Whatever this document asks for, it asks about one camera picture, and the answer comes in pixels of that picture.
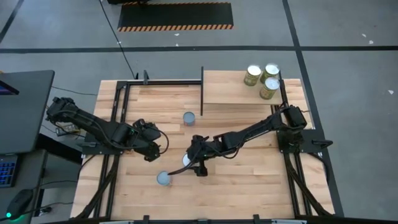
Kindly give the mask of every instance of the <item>gray floor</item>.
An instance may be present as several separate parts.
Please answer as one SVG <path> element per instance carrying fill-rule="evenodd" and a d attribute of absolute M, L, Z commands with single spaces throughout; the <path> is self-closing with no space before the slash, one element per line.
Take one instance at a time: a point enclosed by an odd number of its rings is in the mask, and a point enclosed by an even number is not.
<path fill-rule="evenodd" d="M 16 2 L 0 1 L 0 29 Z M 124 47 L 293 46 L 282 1 L 230 2 L 233 30 L 117 35 Z M 301 46 L 398 45 L 398 1 L 289 0 L 289 4 Z M 121 7 L 106 1 L 104 7 L 116 30 Z M 118 47 L 97 0 L 25 0 L 0 43 L 0 49 L 79 47 Z M 398 51 L 304 52 L 303 56 L 326 138 L 334 141 L 329 151 L 345 215 L 398 220 Z M 199 78 L 200 66 L 243 70 L 251 63 L 267 62 L 278 63 L 286 78 L 301 77 L 296 54 L 289 51 L 126 52 L 126 57 L 134 72 L 146 69 L 151 78 Z M 42 69 L 55 70 L 54 86 L 85 93 L 96 93 L 100 80 L 132 77 L 122 53 L 0 54 L 0 70 Z M 95 96 L 52 90 L 53 96 L 72 97 L 90 112 L 95 106 Z M 56 138 L 44 128 L 41 131 Z M 46 197 L 46 202 L 71 201 L 71 192 L 50 192 L 53 197 Z M 55 216 L 62 220 L 69 212 L 70 207 L 57 207 Z"/>

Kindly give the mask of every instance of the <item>black metal frame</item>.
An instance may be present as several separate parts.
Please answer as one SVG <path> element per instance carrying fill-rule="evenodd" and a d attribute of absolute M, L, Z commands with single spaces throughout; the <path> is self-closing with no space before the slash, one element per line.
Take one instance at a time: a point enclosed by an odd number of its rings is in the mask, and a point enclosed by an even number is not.
<path fill-rule="evenodd" d="M 117 85 L 116 85 L 116 92 L 115 92 L 115 96 L 114 96 L 114 103 L 113 103 L 113 109 L 112 109 L 112 116 L 111 119 L 115 120 L 116 119 L 116 113 L 118 110 L 118 103 L 119 103 L 119 99 L 120 99 L 120 95 L 121 95 L 121 90 L 125 89 L 124 91 L 124 98 L 123 98 L 123 106 L 122 106 L 122 112 L 121 112 L 121 119 L 120 122 L 126 122 L 126 115 L 127 115 L 127 105 L 128 105 L 128 101 L 129 101 L 129 94 L 130 94 L 130 88 L 132 86 L 136 86 L 136 85 L 201 85 L 201 106 L 200 106 L 200 113 L 201 115 L 203 114 L 203 73 L 204 73 L 204 68 L 201 67 L 201 79 L 200 80 L 150 80 L 149 76 L 147 74 L 146 71 L 144 71 L 144 79 L 143 80 L 138 80 L 139 75 L 137 74 L 135 77 L 135 80 L 133 81 L 118 81 Z M 285 85 L 284 85 L 284 81 L 282 79 L 281 74 L 279 74 L 279 78 L 280 78 L 280 90 L 282 93 L 282 101 L 287 105 L 288 101 L 287 101 L 287 95 L 286 95 L 286 90 L 285 90 Z M 311 90 L 308 90 L 307 87 L 305 86 L 304 83 L 304 88 L 306 89 L 307 94 L 308 93 L 312 93 Z M 315 102 L 309 102 L 309 105 L 313 105 L 315 104 Z M 277 110 L 277 106 L 271 106 L 271 110 Z M 290 154 L 289 152 L 283 152 L 283 156 L 284 156 L 284 161 L 285 161 L 285 166 L 286 168 L 288 168 L 288 165 L 291 164 L 290 161 Z M 295 165 L 296 165 L 296 171 L 297 174 L 300 178 L 300 180 L 302 181 L 302 183 L 305 186 L 305 178 L 304 178 L 304 174 L 303 174 L 303 169 L 302 169 L 302 163 L 301 163 L 301 159 L 298 153 L 294 153 L 294 158 L 295 158 Z M 116 162 L 118 163 L 120 159 L 120 156 L 117 155 L 114 157 L 114 160 L 116 160 Z M 105 155 L 104 156 L 104 160 L 103 160 L 103 165 L 101 168 L 101 176 L 100 176 L 100 183 L 103 183 L 104 178 L 106 176 L 106 171 L 108 168 L 108 160 L 109 160 L 109 156 Z M 111 214 L 112 214 L 112 206 L 113 206 L 113 198 L 114 198 L 114 188 L 116 185 L 116 178 L 117 178 L 117 174 L 114 176 L 114 179 L 111 181 L 110 184 L 110 189 L 109 189 L 109 194 L 108 194 L 108 201 L 107 201 L 107 207 L 106 207 L 106 216 L 107 218 L 111 218 Z M 291 195 L 291 199 L 292 199 L 292 208 L 294 211 L 294 215 L 295 217 L 299 217 L 301 216 L 300 214 L 300 209 L 299 209 L 299 203 L 298 203 L 298 199 L 297 199 L 297 192 L 296 192 L 296 188 L 295 188 L 295 181 L 294 179 L 288 175 L 288 183 L 289 183 L 289 190 L 290 190 L 290 195 Z M 334 180 L 334 175 L 333 173 L 331 173 L 331 179 Z M 306 195 L 303 193 L 303 199 L 304 199 L 304 206 L 305 206 L 305 213 L 306 215 L 312 215 L 312 210 L 311 210 L 311 205 L 306 197 Z M 331 193 L 331 197 L 332 197 L 332 201 L 333 205 L 336 202 L 340 202 L 339 198 L 336 198 L 335 195 L 333 195 Z M 95 212 L 94 212 L 94 217 L 98 218 L 99 214 L 100 214 L 100 208 L 101 208 L 101 200 L 99 200 L 96 208 L 95 208 Z M 135 220 L 134 223 L 148 223 L 149 220 L 149 216 L 145 216 L 143 218 L 143 221 L 137 221 Z M 201 223 L 208 223 L 209 220 L 202 220 Z M 198 220 L 151 220 L 151 223 L 199 223 Z M 258 217 L 258 215 L 254 215 L 254 219 L 253 220 L 211 220 L 212 223 L 271 223 L 272 220 L 270 219 L 260 219 Z"/>

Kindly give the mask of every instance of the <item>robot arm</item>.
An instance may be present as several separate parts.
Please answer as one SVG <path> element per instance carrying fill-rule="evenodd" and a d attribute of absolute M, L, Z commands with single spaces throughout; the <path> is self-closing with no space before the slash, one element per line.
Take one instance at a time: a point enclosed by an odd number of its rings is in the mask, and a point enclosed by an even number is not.
<path fill-rule="evenodd" d="M 131 150 L 144 155 L 152 162 L 160 156 L 159 146 L 154 140 L 160 137 L 160 131 L 154 123 L 137 120 L 132 126 L 126 123 L 105 121 L 79 109 L 71 98 L 53 99 L 47 110 L 46 120 L 56 125 L 57 122 L 71 122 L 92 134 L 97 141 L 115 150 Z"/>
<path fill-rule="evenodd" d="M 280 118 L 283 113 L 287 124 Z M 299 132 L 306 127 L 307 122 L 299 107 L 288 106 L 281 108 L 266 119 L 238 132 L 231 131 L 213 137 L 213 141 L 206 141 L 208 137 L 194 135 L 191 146 L 187 149 L 187 155 L 191 163 L 180 170 L 171 172 L 169 175 L 179 174 L 187 169 L 193 169 L 197 176 L 207 176 L 204 161 L 214 157 L 233 159 L 243 147 L 244 143 L 270 131 L 288 131 L 292 136 L 299 135 Z"/>

